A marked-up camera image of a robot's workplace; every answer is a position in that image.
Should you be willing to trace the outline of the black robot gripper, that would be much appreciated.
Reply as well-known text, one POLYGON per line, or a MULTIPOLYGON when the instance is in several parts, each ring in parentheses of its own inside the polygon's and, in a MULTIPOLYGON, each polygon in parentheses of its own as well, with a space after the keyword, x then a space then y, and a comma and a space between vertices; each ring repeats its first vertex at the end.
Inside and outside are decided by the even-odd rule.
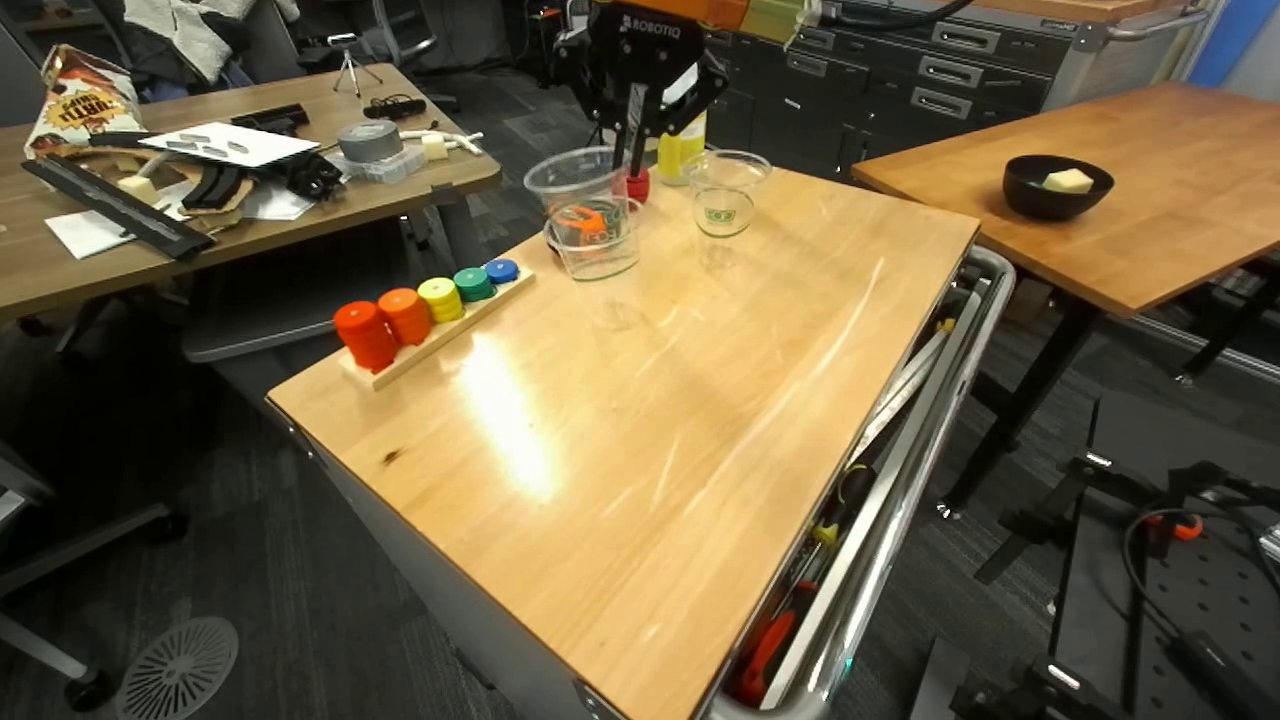
POLYGON ((618 136, 625 176, 637 176, 645 138, 650 136, 650 151, 676 145, 727 74, 694 21, 596 2, 587 29, 566 40, 566 86, 598 126, 618 136))

